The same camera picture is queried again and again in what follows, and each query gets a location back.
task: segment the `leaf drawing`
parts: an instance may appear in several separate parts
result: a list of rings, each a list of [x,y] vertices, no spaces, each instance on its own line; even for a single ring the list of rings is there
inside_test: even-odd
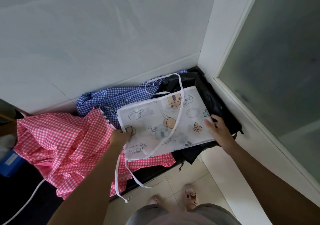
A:
[[[202,131],[202,127],[199,126],[199,124],[198,124],[197,122],[195,122],[195,123],[194,123],[194,128],[193,128],[193,130],[194,130],[195,132],[200,132],[200,131]]]

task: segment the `glass panel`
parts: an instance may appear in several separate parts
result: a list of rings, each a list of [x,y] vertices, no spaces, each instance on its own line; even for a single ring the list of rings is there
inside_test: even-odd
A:
[[[219,78],[320,182],[320,0],[256,0]]]

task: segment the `foot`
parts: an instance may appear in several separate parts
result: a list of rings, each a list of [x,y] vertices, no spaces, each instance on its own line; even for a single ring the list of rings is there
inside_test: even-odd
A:
[[[187,184],[183,187],[183,204],[185,207],[185,210],[187,212],[193,210],[198,206],[197,197],[196,197],[196,191],[194,187],[190,184]]]
[[[162,199],[158,195],[153,195],[149,199],[148,205],[156,205],[156,204],[159,204],[160,206],[162,206],[163,202],[162,202]]]

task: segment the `cartoon print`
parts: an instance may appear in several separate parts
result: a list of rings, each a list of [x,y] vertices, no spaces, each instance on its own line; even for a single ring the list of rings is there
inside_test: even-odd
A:
[[[189,117],[189,118],[195,118],[195,117],[197,117],[199,114],[200,114],[200,111],[198,110],[198,108],[191,108],[191,109],[188,109],[188,110],[186,111],[186,115],[187,115],[187,117]]]
[[[167,100],[171,108],[173,108],[174,106],[179,107],[179,105],[181,104],[181,94],[178,93],[178,94],[171,95],[167,97]]]
[[[176,112],[177,110],[179,110],[180,108],[179,107],[176,107],[176,106],[167,106],[165,109],[164,109],[164,111],[166,112],[166,113],[173,113],[173,112]]]
[[[136,121],[138,119],[141,118],[141,112],[143,112],[144,109],[140,110],[140,111],[133,111],[129,114],[128,118],[132,121]]]
[[[189,103],[192,103],[192,96],[187,95],[184,97],[183,107],[186,107]]]
[[[204,117],[210,116],[209,111],[207,109],[204,110],[203,116]]]
[[[200,131],[202,131],[202,127],[199,126],[197,122],[195,122],[195,123],[194,123],[194,128],[193,128],[193,130],[194,130],[195,132],[200,132]]]
[[[174,135],[172,136],[172,138],[179,140],[179,143],[185,143],[188,139],[188,136],[186,136],[185,134],[183,134],[182,132],[179,132],[178,135],[176,135],[176,133],[174,133]]]
[[[166,126],[166,127],[169,127],[170,129],[173,129],[174,128],[174,125],[176,124],[176,120],[172,117],[169,117],[167,116],[166,114],[164,114],[162,112],[162,110],[160,110],[163,118],[164,118],[164,121],[163,121],[163,125]]]
[[[162,145],[167,144],[169,142],[177,142],[176,140],[171,140],[171,138],[169,138],[168,140],[166,140],[164,143],[162,143]]]
[[[131,136],[136,134],[137,130],[133,126],[126,125],[124,128],[125,128],[126,132],[131,132]]]
[[[149,109],[149,108],[145,108],[143,112],[141,112],[141,116],[149,116],[153,114],[153,110]]]
[[[155,127],[154,129],[152,129],[151,126],[148,126],[148,129],[150,129],[152,132],[155,133],[155,138],[157,139],[162,139],[164,137],[167,137],[170,135],[170,132],[168,130],[168,127],[160,124],[157,127]]]
[[[143,151],[143,148],[146,148],[146,147],[147,147],[146,144],[141,143],[141,144],[130,147],[129,152],[131,152],[132,154],[141,153]]]

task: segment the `white wall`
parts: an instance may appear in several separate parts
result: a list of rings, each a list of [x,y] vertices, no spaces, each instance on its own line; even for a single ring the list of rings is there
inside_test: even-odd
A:
[[[0,96],[35,113],[189,62],[201,50],[213,2],[0,0]]]

